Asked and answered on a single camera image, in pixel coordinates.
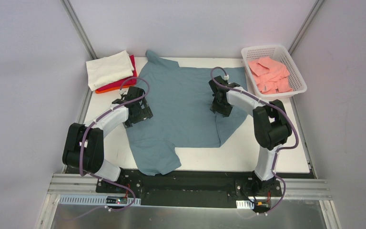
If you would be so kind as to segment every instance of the tabletop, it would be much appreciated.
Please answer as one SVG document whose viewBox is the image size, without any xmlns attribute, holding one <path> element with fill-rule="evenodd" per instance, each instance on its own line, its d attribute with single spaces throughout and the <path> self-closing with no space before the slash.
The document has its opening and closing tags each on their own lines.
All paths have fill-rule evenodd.
<svg viewBox="0 0 366 229">
<path fill-rule="evenodd" d="M 225 58 L 165 58 L 174 60 L 181 67 L 214 68 L 216 66 L 233 68 L 243 67 L 242 59 Z M 147 63 L 146 57 L 136 57 L 135 67 L 139 74 Z M 246 76 L 247 87 L 251 86 Z M 93 93 L 89 103 L 85 121 L 95 118 L 105 111 L 112 101 L 120 98 L 119 90 L 102 94 Z M 293 108 L 289 98 L 280 99 L 285 107 L 288 117 L 298 130 Z M 295 143 L 292 134 L 284 146 L 292 146 Z M 254 136 L 253 118 L 248 115 L 242 125 L 220 148 L 175 148 L 176 154 L 182 164 L 177 170 L 195 171 L 253 171 L 256 167 L 259 144 Z M 132 156 L 127 133 L 123 125 L 116 127 L 104 139 L 105 158 L 109 162 L 127 169 L 137 169 Z M 276 170 L 279 173 L 309 173 L 308 163 L 302 144 L 295 149 L 283 150 L 277 161 Z"/>
</svg>

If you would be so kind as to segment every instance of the blue cloth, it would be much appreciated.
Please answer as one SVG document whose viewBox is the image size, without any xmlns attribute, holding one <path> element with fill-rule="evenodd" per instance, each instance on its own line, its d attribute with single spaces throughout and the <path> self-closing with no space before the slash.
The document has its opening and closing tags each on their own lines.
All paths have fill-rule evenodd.
<svg viewBox="0 0 366 229">
<path fill-rule="evenodd" d="M 210 111 L 213 92 L 208 68 L 180 67 L 178 62 L 147 51 L 141 78 L 151 92 L 146 97 L 151 119 L 127 128 L 132 155 L 138 169 L 147 175 L 167 174 L 181 166 L 175 147 L 220 147 L 243 123 L 247 113 L 237 107 L 229 117 Z M 229 82 L 246 89 L 244 68 L 226 68 Z M 214 72 L 218 76 L 223 72 Z M 142 81 L 137 87 L 146 88 Z"/>
</svg>

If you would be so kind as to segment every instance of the red folded cloth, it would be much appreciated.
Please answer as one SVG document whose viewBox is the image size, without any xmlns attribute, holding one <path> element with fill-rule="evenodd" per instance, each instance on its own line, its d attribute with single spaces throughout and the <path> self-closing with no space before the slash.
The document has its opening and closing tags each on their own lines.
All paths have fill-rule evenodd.
<svg viewBox="0 0 366 229">
<path fill-rule="evenodd" d="M 130 56 L 130 60 L 131 60 L 131 63 L 132 65 L 134 66 L 134 71 L 132 72 L 132 76 L 129 76 L 127 78 L 124 78 L 122 80 L 119 80 L 119 81 L 116 81 L 116 82 L 113 82 L 113 83 L 110 83 L 106 86 L 103 86 L 101 88 L 98 88 L 96 90 L 96 93 L 97 94 L 100 94 L 100 93 L 105 93 L 105 92 L 110 92 L 110 91 L 114 91 L 114 90 L 117 90 L 117 89 L 120 89 L 121 87 L 121 84 L 126 81 L 127 79 L 129 78 L 132 78 L 132 77 L 138 77 L 137 75 L 137 69 L 135 68 L 135 59 L 134 59 L 134 55 L 131 55 Z M 136 85 L 137 84 L 137 80 L 134 79 L 134 80 L 129 80 L 127 81 L 124 85 L 123 85 L 123 88 L 126 88 L 126 87 L 129 87 L 129 86 L 133 86 L 133 85 Z"/>
</svg>

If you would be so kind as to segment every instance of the fabric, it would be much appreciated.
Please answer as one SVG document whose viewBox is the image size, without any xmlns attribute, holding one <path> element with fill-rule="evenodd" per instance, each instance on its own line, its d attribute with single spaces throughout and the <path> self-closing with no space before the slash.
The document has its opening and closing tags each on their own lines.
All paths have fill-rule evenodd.
<svg viewBox="0 0 366 229">
<path fill-rule="evenodd" d="M 248 61 L 257 88 L 263 94 L 292 92 L 288 82 L 290 72 L 285 64 L 274 61 L 270 57 L 261 57 Z"/>
<path fill-rule="evenodd" d="M 181 166 L 175 147 L 220 147 L 243 123 L 247 113 L 237 107 L 229 117 L 210 111 L 213 92 L 207 68 L 179 67 L 178 62 L 147 51 L 141 78 L 151 92 L 146 97 L 153 117 L 127 128 L 138 169 L 147 175 L 166 174 Z M 244 68 L 226 68 L 229 82 L 246 89 Z M 215 71 L 215 76 L 222 71 Z M 137 87 L 146 89 L 138 81 Z"/>
<path fill-rule="evenodd" d="M 132 76 L 129 76 L 127 78 L 124 78 L 122 80 L 119 80 L 119 81 L 116 81 L 116 82 L 113 82 L 113 83 L 110 83 L 108 85 L 105 85 L 99 89 L 96 90 L 96 93 L 97 94 L 100 94 L 100 93 L 104 93 L 104 92 L 110 92 L 110 91 L 114 91 L 114 90 L 117 90 L 117 89 L 120 89 L 121 88 L 121 84 L 126 81 L 127 79 L 130 79 L 130 78 L 133 78 L 133 77 L 138 77 L 137 75 L 137 70 L 135 69 L 135 58 L 134 58 L 134 55 L 131 55 L 130 56 L 130 60 L 131 60 L 131 64 L 134 68 L 134 71 L 132 72 Z M 137 80 L 129 80 L 127 81 L 124 85 L 123 85 L 123 88 L 127 88 L 129 86 L 133 86 L 137 83 Z"/>
<path fill-rule="evenodd" d="M 97 60 L 87 61 L 88 86 L 94 91 L 109 83 L 132 76 L 134 67 L 127 51 Z"/>
</svg>

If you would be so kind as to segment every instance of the pink towel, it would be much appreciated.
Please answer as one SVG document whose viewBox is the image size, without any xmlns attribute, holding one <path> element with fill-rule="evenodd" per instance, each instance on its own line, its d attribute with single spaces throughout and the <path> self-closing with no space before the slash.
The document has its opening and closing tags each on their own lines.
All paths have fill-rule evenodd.
<svg viewBox="0 0 366 229">
<path fill-rule="evenodd" d="M 261 57 L 248 61 L 257 88 L 263 94 L 292 92 L 288 83 L 290 72 L 285 64 L 274 61 L 270 57 Z"/>
</svg>

